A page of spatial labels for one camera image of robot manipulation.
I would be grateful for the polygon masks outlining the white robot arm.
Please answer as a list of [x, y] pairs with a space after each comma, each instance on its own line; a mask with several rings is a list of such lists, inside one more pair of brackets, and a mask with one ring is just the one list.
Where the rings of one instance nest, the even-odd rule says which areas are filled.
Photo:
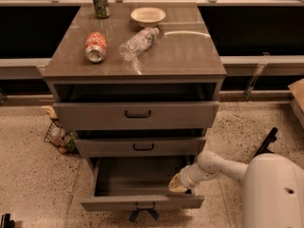
[[218, 175], [242, 185], [242, 228], [304, 228], [304, 170], [277, 154], [242, 163], [204, 150], [174, 176], [168, 189], [184, 192]]

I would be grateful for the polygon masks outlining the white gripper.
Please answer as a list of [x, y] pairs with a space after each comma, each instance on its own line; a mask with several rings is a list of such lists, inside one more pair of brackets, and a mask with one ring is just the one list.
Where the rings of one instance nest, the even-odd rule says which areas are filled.
[[205, 178], [206, 173], [197, 163], [187, 165], [176, 174], [168, 184], [168, 189], [175, 193], [184, 193], [187, 189], [197, 187]]

